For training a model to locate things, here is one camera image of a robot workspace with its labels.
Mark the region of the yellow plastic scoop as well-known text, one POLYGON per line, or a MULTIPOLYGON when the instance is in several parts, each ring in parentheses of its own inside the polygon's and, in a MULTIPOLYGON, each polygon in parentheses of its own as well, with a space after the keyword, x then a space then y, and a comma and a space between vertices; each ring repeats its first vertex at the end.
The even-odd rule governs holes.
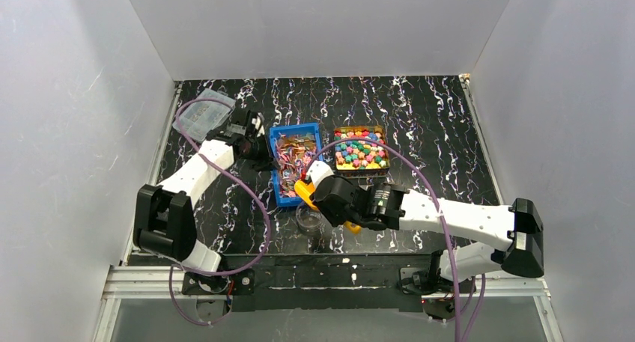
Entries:
MULTIPOLYGON (((311 195, 315 192, 315 186, 313 183, 306 183, 303 180, 298 180, 294 184, 294 192, 295 194, 302 199, 304 203, 306 203, 311 209, 315 211, 320 211, 312 202, 311 195)), ((358 234, 362 231, 362 227, 346 221, 343 224, 351 233, 358 234)))

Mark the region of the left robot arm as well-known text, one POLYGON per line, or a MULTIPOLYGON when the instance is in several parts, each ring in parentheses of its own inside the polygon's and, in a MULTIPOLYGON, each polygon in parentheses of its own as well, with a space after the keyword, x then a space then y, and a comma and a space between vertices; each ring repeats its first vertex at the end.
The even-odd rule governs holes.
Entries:
POLYGON ((145 184, 136 197, 134 246, 167 258, 189 271, 218 275, 220 253, 198 239, 194 208, 220 175, 230 176, 236 160, 252 163, 255 171, 275 166, 264 116, 236 109, 210 130, 195 155, 157 185, 145 184))

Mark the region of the blue plastic candy bin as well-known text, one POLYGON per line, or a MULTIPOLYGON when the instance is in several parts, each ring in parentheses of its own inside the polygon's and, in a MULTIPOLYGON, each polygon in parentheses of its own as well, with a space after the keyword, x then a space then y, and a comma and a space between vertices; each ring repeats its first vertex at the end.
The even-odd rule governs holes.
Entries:
POLYGON ((269 130, 270 147, 276 168, 273 191, 278 208, 291 208, 303 200, 294 191, 308 163, 322 148, 318 123, 274 126, 269 130))

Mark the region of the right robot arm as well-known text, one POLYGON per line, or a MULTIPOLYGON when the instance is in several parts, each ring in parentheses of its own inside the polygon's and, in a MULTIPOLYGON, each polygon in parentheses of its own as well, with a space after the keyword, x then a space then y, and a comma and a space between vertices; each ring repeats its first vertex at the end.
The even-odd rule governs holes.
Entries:
POLYGON ((341 176, 319 184, 298 182, 298 195, 333 226, 369 230, 426 230, 471 240, 431 254, 426 270, 401 278, 403 291, 451 292, 454 283, 489 272, 522 278, 544 276, 544 226, 531 200, 482 206, 433 198, 391 183, 358 186, 341 176))

